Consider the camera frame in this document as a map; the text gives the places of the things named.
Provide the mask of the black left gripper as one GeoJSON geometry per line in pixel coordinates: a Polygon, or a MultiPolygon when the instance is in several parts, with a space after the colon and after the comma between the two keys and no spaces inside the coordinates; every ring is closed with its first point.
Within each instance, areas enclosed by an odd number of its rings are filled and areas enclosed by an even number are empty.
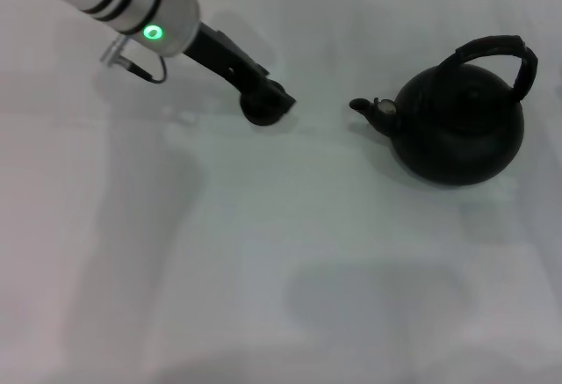
{"type": "Polygon", "coordinates": [[[269,115],[285,115],[296,103],[269,71],[251,59],[223,32],[201,23],[184,54],[233,85],[241,94],[262,87],[261,104],[269,115]]]}

